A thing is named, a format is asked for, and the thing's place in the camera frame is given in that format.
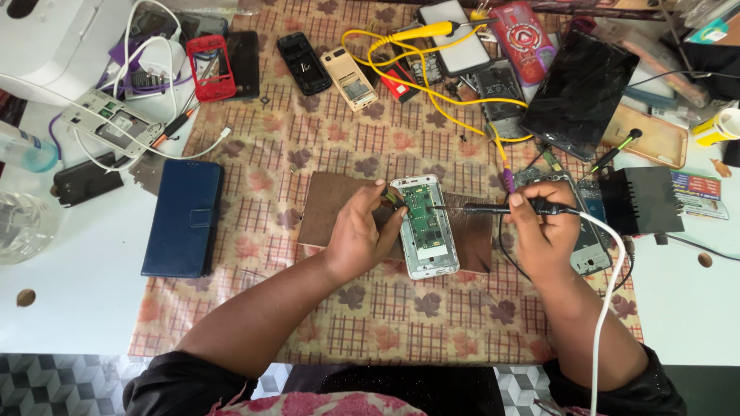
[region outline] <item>red phone frame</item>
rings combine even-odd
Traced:
[[[198,79],[198,68],[195,64],[196,53],[205,52],[207,50],[214,50],[222,48],[223,57],[226,61],[226,68],[229,73],[213,76],[211,78]],[[190,70],[192,71],[192,79],[195,82],[195,97],[201,103],[208,101],[223,100],[236,94],[236,83],[234,82],[234,73],[231,71],[231,63],[229,63],[229,54],[226,49],[226,39],[221,35],[208,35],[200,38],[191,39],[185,45],[185,51],[187,57],[190,60]]]

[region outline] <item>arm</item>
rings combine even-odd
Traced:
[[[545,215],[543,224],[527,198],[546,197],[575,207],[565,182],[541,182],[521,187],[511,196],[511,215],[517,225],[517,252],[522,268],[542,296],[554,331],[560,371],[574,383],[591,387],[593,332],[603,300],[571,267],[571,253],[580,232],[575,215]],[[609,311],[599,343],[599,391],[624,386],[648,367],[648,356],[629,330]]]
[[[339,212],[325,250],[216,308],[188,331],[177,350],[249,378],[262,375],[321,301],[388,255],[407,209],[394,212],[377,231],[372,211],[385,186],[379,179],[359,189]]]

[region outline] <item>wooden board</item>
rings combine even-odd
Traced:
[[[373,184],[367,179],[355,179],[327,172],[314,172],[311,176],[309,194],[300,222],[298,243],[309,246],[326,247],[332,239],[334,223],[344,204],[360,187]],[[445,205],[460,207],[472,202],[487,204],[481,198],[443,192]],[[380,206],[373,211],[373,219],[378,229],[393,213],[391,207]],[[452,238],[457,248],[460,269],[466,272],[487,274],[491,271],[491,238],[494,227],[492,215],[465,215],[459,211],[448,212]],[[388,258],[403,261],[403,248],[400,237],[391,248]]]

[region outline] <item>black power supply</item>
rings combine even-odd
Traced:
[[[610,227],[620,235],[684,230],[668,167],[608,169],[599,178],[599,187]]]

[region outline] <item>black cable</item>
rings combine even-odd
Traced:
[[[550,144],[545,143],[545,146],[542,148],[542,152],[540,152],[539,155],[537,155],[534,159],[532,159],[532,161],[529,162],[529,164],[527,165],[526,168],[524,168],[524,170],[531,168],[539,160],[539,158],[541,158],[542,155],[544,155],[545,152],[547,152],[549,148],[550,148]],[[504,205],[506,205],[506,203],[508,202],[508,197],[509,197],[509,192],[506,192],[506,196],[504,197]],[[503,224],[504,224],[504,216],[499,215],[499,250],[501,250],[501,252],[504,253],[504,256],[506,256],[506,259],[509,261],[509,263],[511,263],[514,267],[516,267],[519,273],[522,273],[522,276],[526,277],[528,281],[532,281],[532,279],[530,279],[529,276],[526,273],[524,273],[524,270],[522,270],[522,268],[519,267],[519,264],[517,264],[517,262],[515,262],[514,259],[512,259],[511,256],[506,252],[506,249],[504,248],[503,238],[502,238]]]
[[[670,235],[670,234],[666,234],[666,235],[669,238],[672,238],[673,240],[681,241],[683,244],[688,244],[690,246],[696,247],[697,249],[702,249],[702,250],[708,251],[708,252],[710,252],[710,253],[712,253],[714,255],[718,255],[719,257],[726,258],[727,260],[740,261],[740,258],[734,258],[734,257],[730,257],[729,255],[724,255],[724,254],[722,254],[720,252],[717,252],[715,250],[712,250],[709,247],[705,247],[705,246],[702,246],[701,244],[694,243],[693,241],[684,240],[683,238],[676,237],[675,235]]]
[[[635,255],[634,254],[630,254],[628,256],[628,258],[630,259],[630,269],[629,269],[629,271],[627,271],[627,274],[622,279],[622,281],[619,282],[619,284],[614,287],[614,290],[612,291],[612,294],[614,292],[616,292],[617,290],[619,290],[620,287],[624,286],[625,285],[625,282],[627,281],[627,279],[630,278],[630,276],[632,275],[632,269],[635,268]],[[600,298],[603,298],[605,296],[606,296],[606,292],[604,292],[603,295],[599,295]]]
[[[709,75],[709,76],[726,76],[728,78],[740,78],[740,76],[737,76],[737,75],[728,75],[728,74],[722,74],[722,73],[712,73],[712,72],[705,72],[705,71],[684,71],[684,70],[679,70],[679,71],[669,71],[669,72],[666,72],[666,73],[662,73],[662,74],[656,75],[656,76],[654,76],[652,78],[648,78],[648,79],[646,79],[644,81],[640,81],[640,82],[636,82],[634,84],[628,85],[627,87],[628,88],[629,87],[636,87],[637,85],[644,84],[646,82],[650,82],[650,81],[652,81],[654,79],[658,79],[658,78],[660,78],[662,76],[666,76],[666,75],[670,75],[670,74],[677,74],[677,73],[690,74],[692,76],[692,78],[695,78],[695,77],[693,77],[693,74],[697,74],[697,75]]]

